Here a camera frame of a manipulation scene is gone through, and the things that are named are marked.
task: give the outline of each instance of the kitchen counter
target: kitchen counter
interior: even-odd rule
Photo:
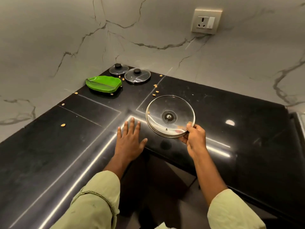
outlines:
[[[106,166],[117,127],[131,117],[142,122],[146,152],[195,175],[186,146],[146,124],[155,90],[157,96],[176,95],[191,104],[230,188],[275,216],[305,223],[304,154],[284,106],[156,73],[145,84],[122,83],[113,96],[84,86],[0,143],[3,228],[50,227]]]

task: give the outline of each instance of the lid knob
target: lid knob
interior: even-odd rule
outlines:
[[[115,67],[116,69],[119,69],[119,68],[121,68],[121,67],[122,67],[122,64],[120,64],[120,63],[116,63],[116,64],[114,65],[114,67]]]
[[[134,69],[134,73],[135,73],[135,74],[140,74],[140,73],[141,73],[141,70],[138,69],[138,68],[136,68],[136,69]]]

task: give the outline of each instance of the light green sleeve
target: light green sleeve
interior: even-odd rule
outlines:
[[[212,200],[208,220],[211,229],[266,229],[258,215],[229,189]]]
[[[114,229],[119,213],[120,180],[111,171],[97,173],[73,198],[51,229]]]

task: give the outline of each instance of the leaf-shaped plate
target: leaf-shaped plate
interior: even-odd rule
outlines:
[[[98,92],[112,93],[122,85],[122,81],[119,78],[102,75],[86,79],[86,85]]]

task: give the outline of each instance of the pot lid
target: pot lid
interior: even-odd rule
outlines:
[[[115,76],[122,75],[129,70],[127,65],[123,65],[120,63],[116,63],[111,68],[109,68],[109,72]]]
[[[150,71],[144,68],[133,68],[126,72],[124,77],[131,83],[143,83],[150,78]]]
[[[146,121],[160,136],[178,138],[187,133],[187,123],[194,125],[195,113],[190,104],[178,96],[160,96],[148,105]]]

